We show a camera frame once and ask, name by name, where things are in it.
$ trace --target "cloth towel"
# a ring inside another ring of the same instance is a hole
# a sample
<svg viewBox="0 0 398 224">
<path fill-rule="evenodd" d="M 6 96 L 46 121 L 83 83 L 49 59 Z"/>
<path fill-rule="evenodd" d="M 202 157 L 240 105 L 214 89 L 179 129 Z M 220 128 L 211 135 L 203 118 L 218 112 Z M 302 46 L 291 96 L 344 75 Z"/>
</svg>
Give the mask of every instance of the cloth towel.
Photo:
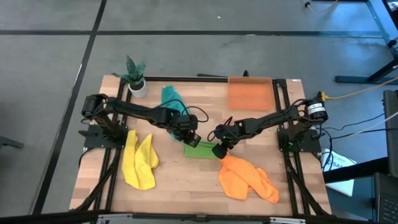
<svg viewBox="0 0 398 224">
<path fill-rule="evenodd" d="M 130 130 L 124 148 L 122 171 L 124 180 L 139 190 L 156 186 L 152 169 L 159 165 L 159 158 L 152 147 L 152 134 L 139 146 L 136 130 Z"/>
<path fill-rule="evenodd" d="M 246 200 L 248 192 L 254 190 L 264 200 L 278 202 L 279 191 L 264 170 L 256 169 L 250 162 L 231 155 L 226 155 L 219 162 L 222 166 L 218 180 L 228 197 Z"/>
</svg>

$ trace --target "green leaves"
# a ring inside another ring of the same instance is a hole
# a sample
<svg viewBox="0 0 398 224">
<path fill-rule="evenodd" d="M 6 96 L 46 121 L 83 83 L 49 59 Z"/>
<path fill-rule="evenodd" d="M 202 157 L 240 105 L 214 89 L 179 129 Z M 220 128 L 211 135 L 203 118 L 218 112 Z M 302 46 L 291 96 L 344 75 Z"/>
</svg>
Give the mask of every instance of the green leaves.
<svg viewBox="0 0 398 224">
<path fill-rule="evenodd" d="M 123 79 L 125 79 L 128 83 L 133 83 L 133 82 L 134 82 L 134 81 L 130 78 L 130 75 L 128 75 L 128 74 L 119 75 L 119 74 L 117 74 L 117 73 L 112 73 L 112 75 L 114 75 L 115 77 L 118 77 L 118 78 L 123 78 Z"/>
<path fill-rule="evenodd" d="M 131 60 L 130 56 L 127 55 L 127 72 L 133 74 L 136 71 L 136 64 Z"/>
<path fill-rule="evenodd" d="M 138 65 L 136 65 L 131 60 L 130 56 L 127 55 L 126 66 L 128 74 L 119 75 L 117 73 L 112 73 L 112 75 L 114 75 L 115 77 L 123 78 L 128 83 L 139 83 L 144 78 L 144 70 L 146 66 L 144 62 L 141 62 Z"/>
<path fill-rule="evenodd" d="M 136 67 L 136 72 L 139 74 L 139 75 L 144 75 L 144 70 L 145 70 L 145 63 L 144 62 L 141 62 L 141 63 L 139 63 L 138 65 L 137 65 L 137 67 Z"/>
</svg>

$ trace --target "orange tray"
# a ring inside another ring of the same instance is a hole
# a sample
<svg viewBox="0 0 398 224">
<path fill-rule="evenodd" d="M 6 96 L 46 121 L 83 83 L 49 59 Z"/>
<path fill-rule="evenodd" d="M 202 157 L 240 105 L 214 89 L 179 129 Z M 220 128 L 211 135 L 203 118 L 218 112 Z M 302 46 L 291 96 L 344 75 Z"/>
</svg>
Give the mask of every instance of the orange tray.
<svg viewBox="0 0 398 224">
<path fill-rule="evenodd" d="M 272 79 L 229 77 L 228 107 L 231 110 L 267 111 L 275 106 Z"/>
</svg>

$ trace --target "wooden table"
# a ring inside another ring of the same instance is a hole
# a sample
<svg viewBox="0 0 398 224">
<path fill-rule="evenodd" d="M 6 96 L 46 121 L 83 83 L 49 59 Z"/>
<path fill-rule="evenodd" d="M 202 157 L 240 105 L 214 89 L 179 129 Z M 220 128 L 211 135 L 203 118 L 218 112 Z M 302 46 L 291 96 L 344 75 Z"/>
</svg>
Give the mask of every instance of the wooden table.
<svg viewBox="0 0 398 224">
<path fill-rule="evenodd" d="M 204 109 L 210 120 L 200 123 L 197 133 L 206 139 L 208 133 L 217 124 L 224 123 L 233 116 L 234 119 L 258 118 L 276 110 L 232 111 L 227 106 L 227 83 L 203 82 L 147 82 L 148 95 L 144 98 L 132 98 L 131 102 L 154 107 L 161 102 L 162 87 L 173 85 L 182 96 L 186 105 L 195 105 Z M 300 80 L 287 80 L 290 101 L 304 98 Z M 100 93 L 116 96 L 119 79 L 105 75 Z M 205 116 L 192 109 L 199 119 Z M 160 164 L 154 170 L 156 188 L 147 191 L 137 190 L 124 181 L 121 164 L 114 189 L 112 211 L 114 212 L 146 212 L 146 213 L 205 213 L 212 215 L 283 215 L 291 216 L 289 190 L 282 153 L 277 142 L 277 127 L 264 130 L 253 139 L 240 141 L 230 152 L 232 155 L 252 162 L 256 167 L 263 168 L 275 186 L 280 190 L 278 203 L 270 203 L 261 199 L 255 192 L 249 192 L 246 201 L 226 197 L 218 182 L 220 163 L 212 159 L 185 157 L 183 145 L 173 140 L 164 129 L 151 126 L 147 121 L 128 118 L 127 125 L 136 129 L 139 142 L 150 133 L 153 134 L 152 144 L 156 150 Z M 97 184 L 104 149 L 95 149 L 84 156 L 77 176 L 70 208 L 79 206 Z M 325 182 L 319 161 L 310 153 L 301 153 L 301 161 L 305 183 L 315 200 L 327 212 L 331 212 Z M 107 186 L 101 201 L 104 208 Z M 300 191 L 295 186 L 298 210 L 303 212 Z"/>
</svg>

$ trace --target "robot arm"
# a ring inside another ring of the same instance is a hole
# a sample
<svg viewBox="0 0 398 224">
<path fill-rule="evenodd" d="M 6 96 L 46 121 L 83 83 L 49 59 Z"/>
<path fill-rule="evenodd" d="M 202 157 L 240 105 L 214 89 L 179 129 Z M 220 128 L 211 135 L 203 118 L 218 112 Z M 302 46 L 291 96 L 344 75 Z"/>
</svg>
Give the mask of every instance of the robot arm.
<svg viewBox="0 0 398 224">
<path fill-rule="evenodd" d="M 174 137 L 196 147 L 201 137 L 195 134 L 198 118 L 193 114 L 182 115 L 178 110 L 156 106 L 148 108 L 134 103 L 127 103 L 104 94 L 86 97 L 81 114 L 86 119 L 95 120 L 103 129 L 104 135 L 113 141 L 125 141 L 126 133 L 118 123 L 112 122 L 108 114 L 119 113 L 147 120 L 151 125 L 166 129 Z"/>
<path fill-rule="evenodd" d="M 322 124 L 328 119 L 324 102 L 321 99 L 301 100 L 297 105 L 261 118 L 246 118 L 235 121 L 230 125 L 231 119 L 225 124 L 220 124 L 213 131 L 215 137 L 221 140 L 213 148 L 213 153 L 220 159 L 224 158 L 228 149 L 232 149 L 240 140 L 251 139 L 260 134 L 264 129 L 286 123 L 298 121 L 287 128 L 289 142 L 302 140 L 304 132 L 316 124 Z M 300 116 L 299 106 L 305 105 L 304 115 Z"/>
</svg>

